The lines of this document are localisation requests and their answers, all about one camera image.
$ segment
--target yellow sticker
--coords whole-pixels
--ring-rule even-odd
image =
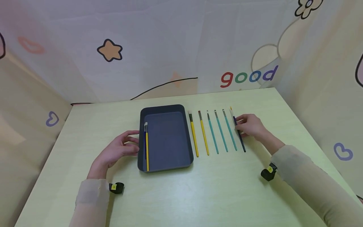
[[[269,171],[270,173],[273,172],[273,168],[271,166],[267,167],[267,171]]]

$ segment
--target table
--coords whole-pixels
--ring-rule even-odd
[[[352,197],[353,191],[274,88],[197,94],[74,106],[25,204],[16,227],[68,226],[79,185],[102,149],[117,135],[139,128],[145,107],[182,104],[194,116],[199,158],[187,169],[145,174],[135,157],[122,158],[107,175],[125,184],[123,195],[111,195],[109,226],[325,226],[313,210],[279,176],[260,177],[270,160],[265,148],[238,136],[235,151],[222,109],[236,116],[255,113],[273,134],[295,145],[333,177]],[[213,111],[218,111],[225,151]],[[203,113],[207,156],[198,113]],[[219,154],[207,121],[209,110]]]

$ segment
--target teal paintbrush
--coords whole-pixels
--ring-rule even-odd
[[[227,119],[226,113],[224,112],[224,109],[223,109],[222,111],[223,111],[223,114],[224,114],[224,119],[226,119],[226,123],[227,123],[227,126],[228,126],[229,134],[231,135],[231,138],[232,138],[233,146],[234,146],[235,150],[237,150],[236,143],[234,142],[233,134],[232,134],[231,128],[230,128],[230,126],[229,126],[229,123],[228,123],[228,119]]]
[[[216,114],[216,118],[217,118],[217,122],[218,122],[218,127],[219,127],[219,130],[221,131],[221,135],[222,135],[222,139],[223,139],[224,147],[226,148],[226,151],[228,152],[228,148],[227,148],[226,140],[224,139],[224,135],[223,135],[222,127],[221,127],[221,124],[219,123],[219,119],[218,119],[217,111],[216,111],[216,110],[214,110],[214,113]]]
[[[214,146],[216,146],[217,154],[219,154],[218,147],[217,147],[217,142],[216,142],[216,138],[214,137],[213,127],[212,127],[211,119],[209,118],[208,110],[207,110],[207,116],[208,116],[209,127],[211,128],[211,132],[212,132],[212,136],[213,136]]]

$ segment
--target plastic tray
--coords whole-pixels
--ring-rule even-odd
[[[146,170],[144,123],[148,124],[149,172],[189,167],[193,149],[185,109],[182,105],[156,106],[140,113],[139,170]]]

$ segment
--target beige sleeve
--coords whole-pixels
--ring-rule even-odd
[[[363,226],[363,209],[297,148],[285,145],[271,158],[277,173],[329,227]]]
[[[106,179],[87,179],[81,183],[70,227],[105,227],[109,204]]]

